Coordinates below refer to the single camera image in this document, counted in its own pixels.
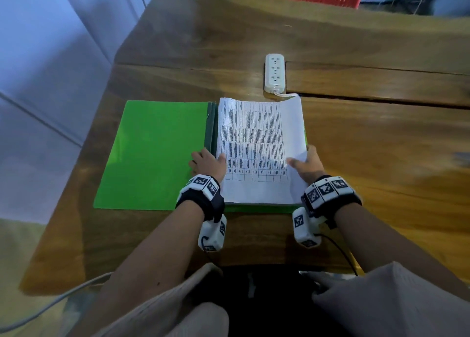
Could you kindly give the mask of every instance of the forearm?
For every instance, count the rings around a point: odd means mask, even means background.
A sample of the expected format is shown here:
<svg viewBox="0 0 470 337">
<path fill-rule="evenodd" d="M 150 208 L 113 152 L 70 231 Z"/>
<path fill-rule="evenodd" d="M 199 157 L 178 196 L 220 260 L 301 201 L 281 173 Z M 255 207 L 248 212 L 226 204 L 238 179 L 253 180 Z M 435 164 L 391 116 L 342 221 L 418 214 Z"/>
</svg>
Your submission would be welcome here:
<svg viewBox="0 0 470 337">
<path fill-rule="evenodd" d="M 365 272 L 396 261 L 441 289 L 470 301 L 469 288 L 449 269 L 362 206 L 351 203 L 342 207 L 335 222 Z"/>
<path fill-rule="evenodd" d="M 185 201 L 178 206 L 111 275 L 71 336 L 89 336 L 180 284 L 203 220 L 196 203 Z"/>
</svg>

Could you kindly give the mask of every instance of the black cable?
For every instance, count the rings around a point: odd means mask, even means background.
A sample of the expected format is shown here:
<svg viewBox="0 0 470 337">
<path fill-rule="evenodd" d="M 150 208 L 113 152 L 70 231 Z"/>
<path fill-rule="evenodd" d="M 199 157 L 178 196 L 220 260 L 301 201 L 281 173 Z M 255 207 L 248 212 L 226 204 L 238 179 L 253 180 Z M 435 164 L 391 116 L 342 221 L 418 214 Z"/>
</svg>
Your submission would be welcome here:
<svg viewBox="0 0 470 337">
<path fill-rule="evenodd" d="M 205 253 L 207 259 L 209 260 L 209 262 L 211 262 L 212 264 L 214 264 L 217 268 L 222 269 L 218 264 L 214 263 L 214 261 L 211 259 L 211 257 L 209 257 L 209 255 L 208 255 L 208 253 L 207 253 L 207 250 L 206 250 L 206 248 L 204 247 L 204 239 L 209 239 L 209 237 L 207 237 L 207 236 L 205 236 L 205 235 L 203 235 L 203 236 L 201 237 L 201 247 L 203 248 L 203 251 L 204 251 L 204 253 Z"/>
<path fill-rule="evenodd" d="M 349 266 L 351 267 L 352 271 L 354 271 L 354 274 L 356 276 L 357 275 L 357 272 L 356 272 L 356 268 L 354 267 L 354 265 L 351 263 L 351 261 L 349 260 L 348 256 L 346 255 L 346 253 L 341 249 L 341 247 L 330 237 L 328 237 L 327 235 L 324 235 L 322 233 L 319 233 L 319 234 L 315 234 L 316 236 L 320 236 L 320 237 L 325 237 L 326 239 L 328 239 L 330 242 L 332 242 L 335 247 L 337 247 L 339 249 L 339 251 L 344 255 L 344 257 L 346 258 L 346 260 L 348 261 L 349 263 Z"/>
</svg>

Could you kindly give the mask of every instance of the electrical outlet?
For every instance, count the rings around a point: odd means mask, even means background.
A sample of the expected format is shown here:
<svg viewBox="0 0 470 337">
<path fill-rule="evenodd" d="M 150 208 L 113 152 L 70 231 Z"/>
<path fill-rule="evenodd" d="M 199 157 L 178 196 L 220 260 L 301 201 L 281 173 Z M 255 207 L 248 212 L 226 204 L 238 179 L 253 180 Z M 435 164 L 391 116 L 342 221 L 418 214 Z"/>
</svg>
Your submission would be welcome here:
<svg viewBox="0 0 470 337">
<path fill-rule="evenodd" d="M 286 62 L 281 54 L 268 54 L 265 61 L 265 91 L 284 93 L 286 89 Z"/>
</svg>

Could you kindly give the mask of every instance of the hand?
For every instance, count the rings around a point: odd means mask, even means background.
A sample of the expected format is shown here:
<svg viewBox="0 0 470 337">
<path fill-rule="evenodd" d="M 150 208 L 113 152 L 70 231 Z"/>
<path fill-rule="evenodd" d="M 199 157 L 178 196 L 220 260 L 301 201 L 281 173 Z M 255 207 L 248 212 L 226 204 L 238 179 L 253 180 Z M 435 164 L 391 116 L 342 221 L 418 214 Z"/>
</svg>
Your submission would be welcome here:
<svg viewBox="0 0 470 337">
<path fill-rule="evenodd" d="M 191 153 L 191 156 L 193 160 L 189 162 L 189 165 L 193 169 L 193 176 L 197 174 L 209 175 L 214 177 L 219 184 L 222 182 L 227 171 L 224 153 L 216 159 L 206 148 L 203 148 L 201 152 Z"/>
<path fill-rule="evenodd" d="M 313 145 L 307 147 L 307 161 L 303 162 L 293 157 L 286 159 L 287 163 L 297 170 L 300 177 L 309 185 L 313 184 L 320 176 L 326 175 L 317 148 Z"/>
</svg>

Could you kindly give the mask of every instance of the wooden table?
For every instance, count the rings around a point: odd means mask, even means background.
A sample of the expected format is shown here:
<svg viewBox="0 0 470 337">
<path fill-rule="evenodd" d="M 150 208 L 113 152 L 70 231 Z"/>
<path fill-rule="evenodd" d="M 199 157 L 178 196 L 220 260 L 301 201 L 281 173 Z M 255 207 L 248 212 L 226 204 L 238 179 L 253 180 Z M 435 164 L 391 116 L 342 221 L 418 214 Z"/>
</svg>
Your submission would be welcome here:
<svg viewBox="0 0 470 337">
<path fill-rule="evenodd" d="M 470 21 L 290 0 L 152 0 L 122 44 L 79 159 L 21 282 L 57 294 L 113 271 L 167 215 L 93 209 L 128 100 L 273 101 L 268 53 L 302 92 L 307 138 L 365 206 L 470 281 Z M 223 266 L 349 271 L 329 242 L 306 250 L 289 215 L 228 214 Z M 338 230 L 323 232 L 345 248 Z M 196 250 L 190 269 L 206 262 Z"/>
</svg>

